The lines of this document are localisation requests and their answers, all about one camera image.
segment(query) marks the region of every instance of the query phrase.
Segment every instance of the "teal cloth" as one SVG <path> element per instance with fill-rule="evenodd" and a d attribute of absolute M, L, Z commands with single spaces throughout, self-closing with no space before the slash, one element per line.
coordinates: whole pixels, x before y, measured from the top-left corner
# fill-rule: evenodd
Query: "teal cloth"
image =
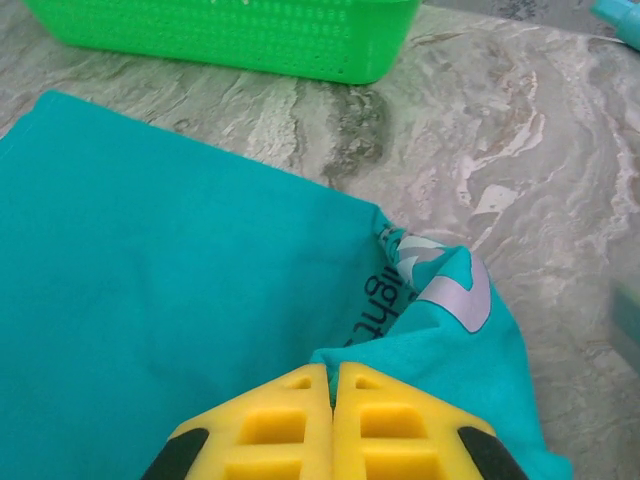
<path fill-rule="evenodd" d="M 373 204 L 56 92 L 0 142 L 0 192 L 3 478 L 139 478 L 179 423 L 310 359 L 409 382 L 532 480 L 571 478 L 495 289 L 474 333 L 482 305 L 429 299 L 472 289 L 468 250 L 405 248 Z"/>

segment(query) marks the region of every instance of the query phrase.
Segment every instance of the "folded towel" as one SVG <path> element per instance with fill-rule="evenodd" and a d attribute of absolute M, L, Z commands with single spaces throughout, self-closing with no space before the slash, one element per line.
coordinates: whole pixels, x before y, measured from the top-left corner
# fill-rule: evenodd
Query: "folded towel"
<path fill-rule="evenodd" d="M 0 470 L 136 479 L 180 422 L 356 360 L 546 451 L 482 262 L 379 208 L 50 92 L 0 141 Z"/>

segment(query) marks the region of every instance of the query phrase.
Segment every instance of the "green plastic basket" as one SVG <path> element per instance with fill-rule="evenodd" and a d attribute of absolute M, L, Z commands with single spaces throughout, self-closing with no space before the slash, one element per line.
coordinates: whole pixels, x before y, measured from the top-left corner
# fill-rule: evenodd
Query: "green plastic basket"
<path fill-rule="evenodd" d="M 25 0 L 62 42 L 365 84 L 393 65 L 420 0 Z"/>

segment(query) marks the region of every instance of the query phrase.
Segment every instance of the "marble countertop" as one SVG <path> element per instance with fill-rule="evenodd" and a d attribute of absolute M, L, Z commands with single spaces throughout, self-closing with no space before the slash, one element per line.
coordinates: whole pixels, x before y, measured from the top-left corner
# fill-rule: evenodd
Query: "marble countertop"
<path fill-rule="evenodd" d="M 529 346 L 550 447 L 640 479 L 640 380 L 607 342 L 640 271 L 640 55 L 423 7 L 394 70 L 330 85 L 58 44 L 0 0 L 0 136 L 58 89 L 379 204 L 472 247 Z"/>

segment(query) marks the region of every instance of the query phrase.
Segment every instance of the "teal bottle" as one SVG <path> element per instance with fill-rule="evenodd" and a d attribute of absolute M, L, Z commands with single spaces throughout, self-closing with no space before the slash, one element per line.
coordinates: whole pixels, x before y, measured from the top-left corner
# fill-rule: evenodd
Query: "teal bottle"
<path fill-rule="evenodd" d="M 640 50 L 640 4 L 629 0 L 598 0 L 591 12 L 616 28 L 616 36 Z"/>

